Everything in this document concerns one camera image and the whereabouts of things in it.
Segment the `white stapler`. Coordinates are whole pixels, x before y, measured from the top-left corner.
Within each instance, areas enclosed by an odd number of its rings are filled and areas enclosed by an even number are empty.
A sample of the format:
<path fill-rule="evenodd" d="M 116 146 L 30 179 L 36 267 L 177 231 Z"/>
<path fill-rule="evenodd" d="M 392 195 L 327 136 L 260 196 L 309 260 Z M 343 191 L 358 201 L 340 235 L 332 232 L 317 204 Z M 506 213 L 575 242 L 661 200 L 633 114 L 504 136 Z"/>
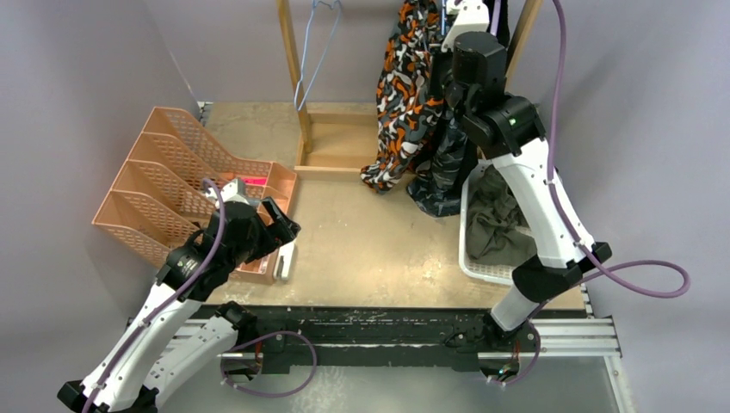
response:
<path fill-rule="evenodd" d="M 279 282 L 290 280 L 291 268 L 293 266 L 296 251 L 295 242 L 287 243 L 278 250 L 275 262 L 274 279 Z"/>

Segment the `orange camouflage shorts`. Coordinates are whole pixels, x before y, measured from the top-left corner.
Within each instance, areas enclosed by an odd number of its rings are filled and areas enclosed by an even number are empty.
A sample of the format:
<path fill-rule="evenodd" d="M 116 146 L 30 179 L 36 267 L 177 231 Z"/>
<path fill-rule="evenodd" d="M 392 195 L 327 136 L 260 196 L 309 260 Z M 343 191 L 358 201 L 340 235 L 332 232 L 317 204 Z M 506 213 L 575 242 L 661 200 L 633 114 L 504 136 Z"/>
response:
<path fill-rule="evenodd" d="M 435 1 L 404 1 L 388 36 L 376 84 L 377 154 L 360 179 L 384 194 L 395 187 L 427 145 L 444 110 L 430 91 L 433 52 L 440 36 Z"/>

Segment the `peach plastic file organizer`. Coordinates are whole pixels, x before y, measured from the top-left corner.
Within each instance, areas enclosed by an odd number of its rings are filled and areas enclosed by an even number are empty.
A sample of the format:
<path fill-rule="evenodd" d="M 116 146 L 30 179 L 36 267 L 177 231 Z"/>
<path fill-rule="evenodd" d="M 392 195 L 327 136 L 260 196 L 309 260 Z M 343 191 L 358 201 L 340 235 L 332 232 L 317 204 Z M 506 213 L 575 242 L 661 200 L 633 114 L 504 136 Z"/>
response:
<path fill-rule="evenodd" d="M 213 201 L 203 181 L 218 187 L 242 177 L 267 178 L 246 185 L 252 200 L 272 197 L 288 213 L 297 174 L 280 163 L 233 156 L 188 111 L 155 107 L 121 166 L 92 222 L 159 267 L 169 252 L 209 221 Z"/>

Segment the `blue wire hanger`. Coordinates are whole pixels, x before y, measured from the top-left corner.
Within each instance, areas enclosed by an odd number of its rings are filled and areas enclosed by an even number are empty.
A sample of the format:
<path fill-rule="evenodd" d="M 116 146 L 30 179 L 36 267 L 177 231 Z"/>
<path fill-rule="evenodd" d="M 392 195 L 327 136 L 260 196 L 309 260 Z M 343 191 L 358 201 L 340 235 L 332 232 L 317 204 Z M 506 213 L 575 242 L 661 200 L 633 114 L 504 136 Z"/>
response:
<path fill-rule="evenodd" d="M 312 29 L 320 10 L 328 10 L 334 17 L 331 23 L 330 31 L 322 46 L 320 55 L 315 58 L 310 51 L 310 45 L 314 40 Z M 295 66 L 299 70 L 299 74 L 294 79 L 294 108 L 297 112 L 302 112 L 305 108 L 307 99 L 311 90 L 316 83 L 319 72 L 325 62 L 325 58 L 331 47 L 331 43 L 336 37 L 339 22 L 343 14 L 343 5 L 339 0 L 336 1 L 311 1 L 310 14 L 308 16 L 304 31 L 304 46 L 302 47 L 300 62 Z"/>

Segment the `olive green shorts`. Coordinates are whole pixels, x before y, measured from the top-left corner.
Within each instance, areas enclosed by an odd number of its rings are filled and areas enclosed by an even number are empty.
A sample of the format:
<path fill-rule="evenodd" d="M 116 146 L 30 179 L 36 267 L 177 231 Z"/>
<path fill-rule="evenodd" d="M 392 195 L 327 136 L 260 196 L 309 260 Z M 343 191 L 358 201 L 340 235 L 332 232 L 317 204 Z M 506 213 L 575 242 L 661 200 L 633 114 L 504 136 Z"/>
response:
<path fill-rule="evenodd" d="M 535 240 L 519 228 L 527 224 L 506 180 L 489 166 L 471 185 L 467 203 L 466 252 L 481 265 L 517 267 L 536 253 Z"/>

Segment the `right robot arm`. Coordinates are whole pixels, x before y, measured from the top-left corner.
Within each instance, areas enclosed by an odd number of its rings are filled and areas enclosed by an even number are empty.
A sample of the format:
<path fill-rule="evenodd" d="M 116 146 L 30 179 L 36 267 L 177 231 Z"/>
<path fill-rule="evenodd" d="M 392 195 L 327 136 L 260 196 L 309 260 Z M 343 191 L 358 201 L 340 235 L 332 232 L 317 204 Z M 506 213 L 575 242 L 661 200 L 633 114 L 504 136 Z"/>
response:
<path fill-rule="evenodd" d="M 574 211 L 549 159 L 536 106 L 505 89 L 508 53 L 491 28 L 498 12 L 481 1 L 448 1 L 445 9 L 454 18 L 441 44 L 448 66 L 435 81 L 467 138 L 506 181 L 535 240 L 536 252 L 513 270 L 510 290 L 484 317 L 486 344 L 503 350 L 536 308 L 572 288 L 612 251 Z"/>

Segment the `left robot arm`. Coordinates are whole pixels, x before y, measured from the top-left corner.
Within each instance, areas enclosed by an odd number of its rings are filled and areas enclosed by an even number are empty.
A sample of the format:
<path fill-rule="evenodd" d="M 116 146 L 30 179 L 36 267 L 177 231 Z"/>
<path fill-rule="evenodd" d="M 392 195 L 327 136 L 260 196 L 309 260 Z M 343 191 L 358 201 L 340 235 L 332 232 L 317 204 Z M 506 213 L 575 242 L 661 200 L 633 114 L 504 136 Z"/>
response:
<path fill-rule="evenodd" d="M 138 314 L 99 365 L 84 379 L 61 386 L 57 398 L 69 410 L 157 412 L 215 356 L 256 343 L 257 317 L 230 301 L 191 337 L 168 348 L 234 269 L 292 243 L 300 232 L 273 198 L 251 203 L 242 180 L 223 188 L 204 182 L 215 198 L 207 227 L 167 255 Z"/>

